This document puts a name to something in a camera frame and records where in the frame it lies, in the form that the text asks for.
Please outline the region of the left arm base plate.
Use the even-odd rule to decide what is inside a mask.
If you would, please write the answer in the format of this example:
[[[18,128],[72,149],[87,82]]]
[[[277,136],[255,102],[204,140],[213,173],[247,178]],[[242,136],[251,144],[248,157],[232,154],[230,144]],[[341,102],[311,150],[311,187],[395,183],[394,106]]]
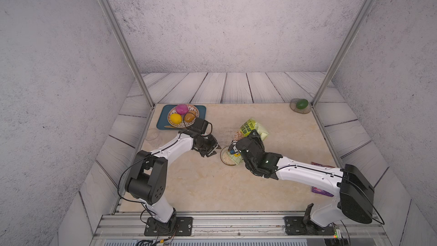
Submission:
[[[191,236],[193,217],[182,217],[172,214],[167,223],[162,223],[154,218],[148,218],[144,235],[152,236]]]

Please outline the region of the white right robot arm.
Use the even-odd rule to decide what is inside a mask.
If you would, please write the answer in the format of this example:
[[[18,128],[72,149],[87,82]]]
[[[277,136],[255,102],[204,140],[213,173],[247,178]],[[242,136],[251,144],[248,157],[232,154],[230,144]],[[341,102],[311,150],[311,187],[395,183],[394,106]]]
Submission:
[[[344,219],[361,224],[373,222],[374,187],[356,166],[317,166],[267,152],[257,131],[233,142],[229,150],[239,154],[255,176],[298,182],[330,193],[332,197],[326,202],[307,206],[305,225],[323,228]]]

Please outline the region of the green oats bag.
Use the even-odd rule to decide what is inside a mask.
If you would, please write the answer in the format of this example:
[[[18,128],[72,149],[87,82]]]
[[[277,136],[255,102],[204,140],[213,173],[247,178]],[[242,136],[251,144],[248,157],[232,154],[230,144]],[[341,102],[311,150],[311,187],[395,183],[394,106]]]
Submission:
[[[233,141],[238,141],[247,137],[252,131],[257,131],[262,141],[264,141],[269,135],[269,132],[263,125],[251,118],[240,126],[239,130],[233,137]]]

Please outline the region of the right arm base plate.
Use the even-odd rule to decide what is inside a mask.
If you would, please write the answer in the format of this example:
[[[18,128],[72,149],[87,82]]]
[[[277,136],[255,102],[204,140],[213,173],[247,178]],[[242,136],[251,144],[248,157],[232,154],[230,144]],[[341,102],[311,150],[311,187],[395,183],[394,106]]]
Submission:
[[[314,204],[311,203],[307,206],[305,214],[303,216],[286,216],[285,221],[285,233],[289,236],[323,236],[335,234],[335,229],[332,224],[327,227],[320,227],[311,221],[310,212]]]

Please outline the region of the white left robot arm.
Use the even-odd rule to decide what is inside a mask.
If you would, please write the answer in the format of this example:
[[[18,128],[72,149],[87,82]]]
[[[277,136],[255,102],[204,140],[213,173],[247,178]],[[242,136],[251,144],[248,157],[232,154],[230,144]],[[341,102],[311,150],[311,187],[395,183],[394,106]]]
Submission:
[[[204,136],[199,133],[178,133],[174,139],[156,150],[142,150],[137,153],[134,164],[126,174],[125,191],[137,202],[144,204],[153,219],[167,224],[176,214],[173,206],[164,197],[168,167],[189,151],[196,151],[202,157],[210,157],[220,149],[211,134]]]

